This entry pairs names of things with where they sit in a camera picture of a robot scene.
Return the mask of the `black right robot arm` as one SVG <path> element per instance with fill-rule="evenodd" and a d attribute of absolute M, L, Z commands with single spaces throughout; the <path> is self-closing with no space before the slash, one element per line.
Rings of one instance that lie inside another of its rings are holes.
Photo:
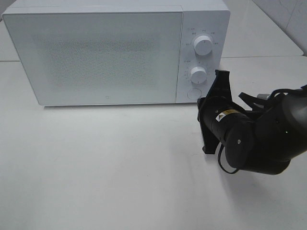
<path fill-rule="evenodd" d="M 229 71 L 217 70 L 206 97 L 197 101 L 205 154 L 225 155 L 234 169 L 277 175 L 307 150 L 307 88 L 251 96 L 245 110 L 232 100 Z"/>

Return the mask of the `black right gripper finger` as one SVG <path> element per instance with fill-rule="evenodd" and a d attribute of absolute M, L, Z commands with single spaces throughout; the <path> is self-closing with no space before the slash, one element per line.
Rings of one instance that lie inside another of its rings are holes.
<path fill-rule="evenodd" d="M 215 70 L 215 80 L 207 93 L 208 98 L 223 97 L 232 100 L 229 75 L 230 72 L 227 70 Z"/>
<path fill-rule="evenodd" d="M 199 121 L 199 123 L 204 143 L 204 146 L 202 147 L 203 152 L 205 154 L 215 154 L 216 148 L 219 144 L 219 140 L 203 121 Z"/>

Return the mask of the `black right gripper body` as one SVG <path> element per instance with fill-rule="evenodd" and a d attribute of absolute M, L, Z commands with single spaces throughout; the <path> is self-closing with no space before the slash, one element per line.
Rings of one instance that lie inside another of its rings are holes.
<path fill-rule="evenodd" d="M 249 118 L 243 108 L 223 97 L 204 97 L 197 101 L 198 121 L 203 121 L 219 142 L 226 143 L 231 129 L 236 124 L 249 124 Z"/>

